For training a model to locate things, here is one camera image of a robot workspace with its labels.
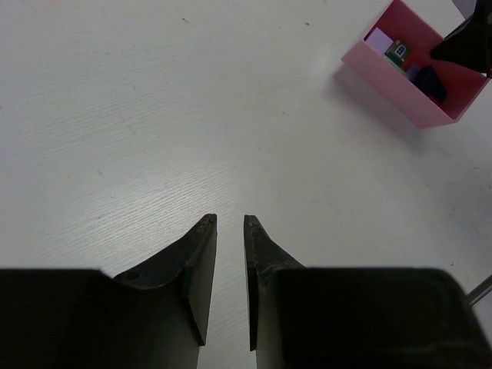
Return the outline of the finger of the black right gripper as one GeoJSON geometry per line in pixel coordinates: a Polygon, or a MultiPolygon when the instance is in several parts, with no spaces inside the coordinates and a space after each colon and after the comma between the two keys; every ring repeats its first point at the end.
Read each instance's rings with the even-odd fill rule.
{"type": "Polygon", "coordinates": [[[453,1],[464,17],[430,57],[451,62],[491,78],[491,0],[453,1]]]}

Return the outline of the pink plastic box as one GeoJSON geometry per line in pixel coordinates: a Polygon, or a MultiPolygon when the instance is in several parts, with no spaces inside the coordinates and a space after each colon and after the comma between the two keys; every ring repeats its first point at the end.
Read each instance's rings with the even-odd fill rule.
{"type": "Polygon", "coordinates": [[[405,2],[392,1],[368,26],[365,33],[342,57],[342,62],[398,108],[419,129],[435,128],[458,122],[489,83],[485,75],[448,61],[433,60],[431,49],[444,38],[415,13],[405,2]],[[380,28],[395,42],[401,40],[411,48],[411,63],[432,66],[444,87],[447,98],[442,104],[428,98],[412,81],[401,75],[384,55],[379,55],[365,38],[380,28]]]}

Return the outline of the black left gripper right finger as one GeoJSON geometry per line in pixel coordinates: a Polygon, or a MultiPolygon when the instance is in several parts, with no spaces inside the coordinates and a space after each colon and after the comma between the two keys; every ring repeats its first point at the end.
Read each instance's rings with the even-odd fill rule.
{"type": "Polygon", "coordinates": [[[307,268],[244,218],[259,368],[489,368],[460,285],[434,268],[307,268]]]}

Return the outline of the green hospital wood block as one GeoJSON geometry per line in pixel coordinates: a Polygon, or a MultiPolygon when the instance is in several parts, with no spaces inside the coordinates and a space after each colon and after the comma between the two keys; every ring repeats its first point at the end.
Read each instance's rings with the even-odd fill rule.
{"type": "Polygon", "coordinates": [[[392,65],[401,75],[405,76],[406,71],[398,64],[396,63],[389,55],[384,55],[384,58],[387,62],[389,62],[390,65],[392,65]]]}

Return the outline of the dark blue wood block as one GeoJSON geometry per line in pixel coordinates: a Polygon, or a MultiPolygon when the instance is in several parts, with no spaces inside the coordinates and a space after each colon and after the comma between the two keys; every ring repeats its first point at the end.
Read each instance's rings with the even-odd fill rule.
{"type": "Polygon", "coordinates": [[[414,76],[413,84],[437,104],[442,104],[447,98],[446,88],[435,69],[430,65],[423,67],[414,76]]]}

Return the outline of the small lilac wood block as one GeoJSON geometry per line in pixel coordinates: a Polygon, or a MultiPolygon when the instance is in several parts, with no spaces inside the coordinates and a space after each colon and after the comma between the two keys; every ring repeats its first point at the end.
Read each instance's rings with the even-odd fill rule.
{"type": "Polygon", "coordinates": [[[406,70],[406,78],[413,81],[422,67],[418,63],[411,63],[406,70]]]}

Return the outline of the large lilac wood block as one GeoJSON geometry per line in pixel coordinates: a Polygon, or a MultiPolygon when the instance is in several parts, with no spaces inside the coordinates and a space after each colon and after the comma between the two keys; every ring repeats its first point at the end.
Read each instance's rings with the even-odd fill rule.
{"type": "Polygon", "coordinates": [[[372,29],[364,40],[379,55],[384,55],[394,43],[393,39],[378,27],[372,29]]]}

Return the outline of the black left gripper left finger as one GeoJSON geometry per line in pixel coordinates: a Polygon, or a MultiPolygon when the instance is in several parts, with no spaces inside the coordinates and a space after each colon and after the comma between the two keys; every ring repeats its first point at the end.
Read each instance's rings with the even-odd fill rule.
{"type": "Polygon", "coordinates": [[[115,277],[1,272],[3,368],[194,368],[204,346],[217,218],[115,277]]]}

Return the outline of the brown window wood block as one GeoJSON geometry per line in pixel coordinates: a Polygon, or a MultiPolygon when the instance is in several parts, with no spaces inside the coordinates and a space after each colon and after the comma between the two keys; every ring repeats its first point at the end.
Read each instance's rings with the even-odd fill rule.
{"type": "Polygon", "coordinates": [[[401,40],[396,40],[385,54],[389,55],[399,65],[402,65],[410,56],[411,48],[409,48],[401,40]]]}

